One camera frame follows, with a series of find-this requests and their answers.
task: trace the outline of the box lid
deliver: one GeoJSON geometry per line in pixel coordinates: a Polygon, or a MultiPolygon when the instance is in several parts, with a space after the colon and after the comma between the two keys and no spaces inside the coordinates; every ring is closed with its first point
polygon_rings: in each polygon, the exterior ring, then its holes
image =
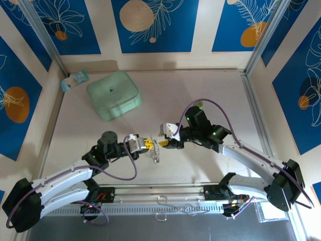
{"type": "Polygon", "coordinates": [[[101,112],[120,106],[139,95],[137,86],[124,71],[117,71],[88,84],[87,93],[95,108],[101,112]]]}

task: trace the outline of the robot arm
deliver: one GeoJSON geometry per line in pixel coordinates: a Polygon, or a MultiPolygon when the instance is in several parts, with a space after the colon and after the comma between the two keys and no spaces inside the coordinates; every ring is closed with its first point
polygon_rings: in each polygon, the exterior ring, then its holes
{"type": "Polygon", "coordinates": [[[117,143],[116,133],[105,132],[97,145],[72,166],[33,182],[26,178],[18,181],[4,202],[3,210],[16,231],[23,232],[47,213],[69,203],[80,200],[112,202],[113,196],[106,196],[106,193],[113,193],[112,190],[99,187],[92,177],[121,157],[130,155],[132,160],[137,160],[152,145],[152,141],[139,135],[129,135],[124,143],[117,143]]]}
{"type": "Polygon", "coordinates": [[[297,162],[289,160],[285,163],[271,158],[243,142],[240,142],[241,145],[225,146],[223,139],[231,132],[222,126],[212,125],[205,113],[197,106],[190,107],[185,117],[189,126],[181,127],[179,131],[176,124],[161,125],[160,135],[166,139],[159,143],[162,147],[182,149],[185,142],[197,142],[200,146],[234,158],[261,177],[242,177],[235,173],[228,173],[218,187],[204,188],[205,198],[216,200],[216,196],[220,198],[224,196],[228,199],[231,195],[244,194],[267,199],[283,211],[291,209],[301,191],[283,172],[287,172],[304,188],[302,173],[297,162]],[[281,172],[277,167],[282,167],[283,171],[281,172]]]}

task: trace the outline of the white table surface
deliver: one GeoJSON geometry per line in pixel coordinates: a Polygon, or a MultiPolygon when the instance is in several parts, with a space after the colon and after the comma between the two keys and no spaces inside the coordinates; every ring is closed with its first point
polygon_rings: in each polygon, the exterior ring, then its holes
{"type": "MultiPolygon", "coordinates": [[[[201,97],[220,104],[230,117],[239,139],[261,150],[237,70],[128,72],[140,90],[142,103],[120,117],[104,122],[96,114],[86,86],[108,74],[90,74],[88,82],[65,93],[42,176],[73,164],[97,143],[105,131],[116,132],[119,142],[128,134],[146,138],[152,135],[161,141],[163,139],[157,136],[160,124],[178,122],[185,107],[201,97]]],[[[228,128],[223,115],[214,105],[205,102],[203,110],[213,124],[228,128]]],[[[231,136],[225,138],[226,144],[231,142],[231,136]]],[[[150,184],[219,182],[228,172],[256,176],[237,161],[192,143],[186,144],[183,150],[160,148],[159,164],[155,164],[148,154],[141,155],[136,164],[138,176],[130,182],[118,181],[104,174],[94,179],[98,184],[150,184]]],[[[127,178],[134,174],[127,157],[110,164],[106,171],[127,178]]]]}

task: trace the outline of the small package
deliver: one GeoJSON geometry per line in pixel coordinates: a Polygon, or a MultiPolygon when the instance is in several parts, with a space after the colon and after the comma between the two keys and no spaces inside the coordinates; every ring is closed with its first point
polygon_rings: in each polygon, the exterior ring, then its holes
{"type": "Polygon", "coordinates": [[[72,77],[68,77],[66,79],[64,79],[63,81],[61,81],[61,88],[63,92],[66,92],[68,89],[82,83],[85,82],[89,79],[87,73],[85,72],[85,70],[81,70],[80,72],[76,73],[74,76],[72,77]]]}

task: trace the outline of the green plastic box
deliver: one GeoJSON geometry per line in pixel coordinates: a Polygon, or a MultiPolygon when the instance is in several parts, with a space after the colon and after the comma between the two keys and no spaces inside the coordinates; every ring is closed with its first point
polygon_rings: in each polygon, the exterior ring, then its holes
{"type": "Polygon", "coordinates": [[[104,121],[114,119],[141,104],[137,86],[124,71],[88,84],[87,93],[104,121]]]}

